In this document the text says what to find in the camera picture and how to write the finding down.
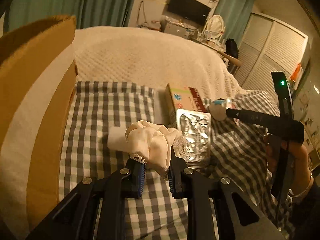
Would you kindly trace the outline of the person's right hand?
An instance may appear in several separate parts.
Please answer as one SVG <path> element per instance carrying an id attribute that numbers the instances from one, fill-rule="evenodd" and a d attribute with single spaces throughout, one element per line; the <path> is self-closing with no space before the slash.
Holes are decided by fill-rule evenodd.
<path id="1" fill-rule="evenodd" d="M 267 169 L 273 173 L 271 194 L 284 198 L 305 196 L 313 183 L 306 147 L 294 141 L 281 141 L 275 135 L 264 137 L 267 143 Z"/>

